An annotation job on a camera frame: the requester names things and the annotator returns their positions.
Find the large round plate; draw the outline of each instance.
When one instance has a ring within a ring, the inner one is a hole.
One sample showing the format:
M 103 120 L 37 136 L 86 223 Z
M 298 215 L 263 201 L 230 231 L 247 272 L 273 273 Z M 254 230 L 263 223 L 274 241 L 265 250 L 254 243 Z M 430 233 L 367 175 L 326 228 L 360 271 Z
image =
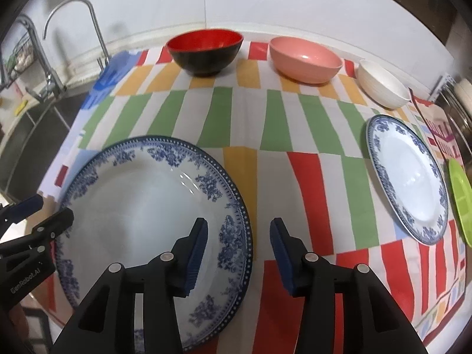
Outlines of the large round plate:
M 204 151 L 162 136 L 119 142 L 77 174 L 65 206 L 75 219 L 57 239 L 56 264 L 73 307 L 111 263 L 145 264 L 203 217 L 208 242 L 195 288 L 175 299 L 184 349 L 218 334 L 234 316 L 251 275 L 252 232 L 238 189 Z M 140 352 L 142 294 L 136 295 L 135 329 Z
M 462 166 L 454 159 L 448 163 L 455 207 L 467 244 L 472 247 L 472 188 Z
M 448 224 L 448 195 L 433 155 L 403 122 L 387 115 L 367 124 L 367 146 L 377 176 L 408 233 L 434 245 Z

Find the red and black bowl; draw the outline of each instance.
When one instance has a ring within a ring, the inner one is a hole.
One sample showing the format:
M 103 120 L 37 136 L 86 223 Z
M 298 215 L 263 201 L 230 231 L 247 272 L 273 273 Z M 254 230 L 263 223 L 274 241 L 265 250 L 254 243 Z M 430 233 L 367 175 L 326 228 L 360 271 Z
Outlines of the red and black bowl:
M 183 33 L 166 44 L 174 61 L 195 76 L 211 76 L 236 57 L 242 35 L 229 29 L 201 29 Z

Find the striped tablecloth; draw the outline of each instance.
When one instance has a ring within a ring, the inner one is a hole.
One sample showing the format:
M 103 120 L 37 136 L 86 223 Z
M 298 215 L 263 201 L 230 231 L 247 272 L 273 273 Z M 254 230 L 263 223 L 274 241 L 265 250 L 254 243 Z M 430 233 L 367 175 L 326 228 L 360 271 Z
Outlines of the striped tablecloth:
M 375 176 L 364 132 L 373 115 L 392 115 L 426 140 L 443 165 L 433 135 L 413 104 L 389 111 L 364 95 L 351 61 L 330 83 L 307 86 L 278 75 L 267 57 L 267 43 L 245 41 L 230 67 L 197 78 L 173 63 L 166 49 L 137 54 L 135 66 L 108 95 L 86 102 L 40 189 L 60 198 L 91 156 L 128 137 L 167 135 L 191 142 L 237 184 L 255 242 L 242 307 L 202 353 L 293 352 L 303 300 L 289 297 L 282 286 L 268 236 L 274 217 L 330 262 L 368 264 L 427 344 L 462 302 L 465 246 L 451 210 L 445 236 L 435 246 L 405 232 Z M 57 293 L 55 281 L 50 291 Z M 342 297 L 336 310 L 340 353 Z M 50 312 L 60 314 L 57 305 Z

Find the kitchen sink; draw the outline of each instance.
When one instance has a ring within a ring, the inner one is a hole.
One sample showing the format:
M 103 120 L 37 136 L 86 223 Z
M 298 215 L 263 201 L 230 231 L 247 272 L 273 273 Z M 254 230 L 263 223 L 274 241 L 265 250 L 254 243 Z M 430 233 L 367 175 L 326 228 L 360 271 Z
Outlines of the kitchen sink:
M 59 101 L 22 115 L 0 156 L 0 189 L 7 198 L 17 202 L 36 194 L 92 86 L 68 90 Z

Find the silver bolt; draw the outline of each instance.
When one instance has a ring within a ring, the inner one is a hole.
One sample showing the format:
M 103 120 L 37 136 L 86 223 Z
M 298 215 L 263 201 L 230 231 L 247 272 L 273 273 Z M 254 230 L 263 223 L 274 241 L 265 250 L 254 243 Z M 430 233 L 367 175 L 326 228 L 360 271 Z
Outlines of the silver bolt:
M 305 259 L 308 261 L 308 262 L 316 262 L 318 260 L 318 255 L 315 254 L 315 253 L 306 253 L 305 254 Z
M 108 266 L 108 271 L 110 273 L 116 273 L 118 271 L 121 270 L 121 264 L 115 262 L 115 263 L 112 263 L 110 266 Z
M 361 263 L 361 264 L 357 265 L 357 270 L 360 271 L 361 273 L 365 274 L 365 273 L 368 273 L 370 271 L 370 268 L 366 264 Z
M 164 262 L 172 261 L 174 259 L 174 254 L 172 254 L 171 252 L 162 253 L 160 255 L 160 259 Z

